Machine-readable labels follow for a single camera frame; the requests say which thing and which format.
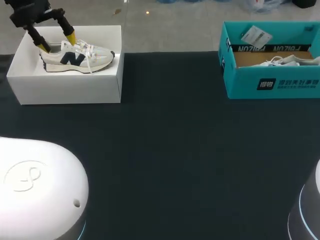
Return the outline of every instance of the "white shoelace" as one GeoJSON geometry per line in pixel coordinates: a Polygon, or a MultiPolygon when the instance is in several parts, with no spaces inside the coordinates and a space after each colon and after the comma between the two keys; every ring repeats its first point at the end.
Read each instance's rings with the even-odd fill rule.
{"type": "Polygon", "coordinates": [[[89,69],[90,73],[92,74],[93,72],[91,71],[91,67],[90,67],[90,59],[95,59],[96,58],[96,55],[93,52],[94,51],[94,46],[91,45],[91,44],[88,44],[88,43],[86,43],[85,41],[82,41],[82,40],[78,40],[76,42],[76,45],[78,47],[76,49],[76,52],[80,53],[80,54],[83,54],[85,56],[88,69],[89,69]]]}
{"type": "Polygon", "coordinates": [[[279,66],[281,65],[280,63],[278,62],[275,62],[275,61],[278,61],[278,60],[283,60],[283,58],[281,56],[275,56],[274,58],[272,58],[270,61],[266,61],[266,63],[270,64],[270,65],[273,65],[273,66],[279,66]]]}

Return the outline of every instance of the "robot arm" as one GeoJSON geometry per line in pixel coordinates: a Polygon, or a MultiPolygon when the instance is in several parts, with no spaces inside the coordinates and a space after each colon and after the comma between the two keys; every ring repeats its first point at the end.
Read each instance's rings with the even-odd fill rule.
{"type": "Polygon", "coordinates": [[[33,39],[33,43],[40,49],[50,52],[51,48],[38,31],[34,28],[35,23],[41,23],[49,19],[57,20],[61,26],[64,35],[68,41],[76,44],[76,35],[74,28],[65,18],[65,11],[62,8],[51,9],[48,0],[4,0],[6,4],[11,5],[14,13],[10,16],[11,21],[17,28],[23,28],[28,31],[33,39]]]}

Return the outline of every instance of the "dark green table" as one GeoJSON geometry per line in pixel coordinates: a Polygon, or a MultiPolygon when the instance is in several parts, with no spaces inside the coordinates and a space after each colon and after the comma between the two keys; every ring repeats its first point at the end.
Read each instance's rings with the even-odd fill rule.
{"type": "Polygon", "coordinates": [[[286,240],[320,159],[320,100],[229,100],[216,52],[126,54],[121,104],[20,106],[0,82],[0,136],[84,165],[87,240],[286,240]]]}

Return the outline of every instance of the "white sneaker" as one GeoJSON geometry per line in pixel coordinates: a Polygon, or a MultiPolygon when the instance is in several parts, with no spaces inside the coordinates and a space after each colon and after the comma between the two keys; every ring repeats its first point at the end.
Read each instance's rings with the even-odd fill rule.
{"type": "Polygon", "coordinates": [[[68,41],[62,41],[51,43],[50,47],[50,53],[40,51],[47,72],[76,70],[84,74],[93,73],[108,66],[115,57],[113,51],[82,40],[78,40],[74,46],[68,41]]]}
{"type": "Polygon", "coordinates": [[[296,62],[300,66],[318,66],[320,65],[320,57],[317,57],[316,59],[301,59],[296,57],[295,55],[291,55],[275,61],[275,63],[281,64],[281,65],[289,64],[291,62],[296,62]]]}
{"type": "Polygon", "coordinates": [[[295,61],[294,59],[291,59],[291,60],[286,60],[284,61],[285,59],[287,59],[289,57],[286,57],[286,58],[282,58],[280,56],[275,56],[274,58],[272,58],[270,61],[265,61],[261,64],[258,64],[258,65],[253,65],[253,67],[269,67],[269,66],[286,66],[286,67],[289,67],[289,66],[300,66],[300,64],[295,61]]]}

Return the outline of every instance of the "cardboard box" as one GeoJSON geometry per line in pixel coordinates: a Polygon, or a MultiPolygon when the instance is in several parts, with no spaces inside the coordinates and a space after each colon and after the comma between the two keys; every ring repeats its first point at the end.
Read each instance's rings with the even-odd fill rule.
{"type": "MultiPolygon", "coordinates": [[[[48,42],[66,40],[56,26],[36,28],[48,42]]],[[[76,37],[115,53],[113,62],[93,74],[78,71],[46,72],[39,49],[26,33],[7,73],[22,105],[120,103],[124,54],[121,26],[74,26],[76,37]]]]}
{"type": "Polygon", "coordinates": [[[320,22],[224,22],[219,47],[230,99],[320,98],[320,66],[254,66],[275,56],[320,56],[320,22]],[[252,27],[272,35],[261,49],[242,41],[252,27]]]}

